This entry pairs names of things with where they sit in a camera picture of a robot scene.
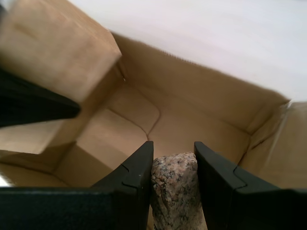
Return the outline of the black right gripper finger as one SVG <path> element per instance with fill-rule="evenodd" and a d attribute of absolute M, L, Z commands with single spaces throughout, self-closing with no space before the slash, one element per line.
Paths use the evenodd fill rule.
<path fill-rule="evenodd" d="M 144 230 L 147 227 L 154 143 L 91 187 L 3 187 L 3 230 Z"/>
<path fill-rule="evenodd" d="M 209 230 L 305 230 L 306 189 L 281 189 L 202 142 L 194 143 L 201 204 Z"/>

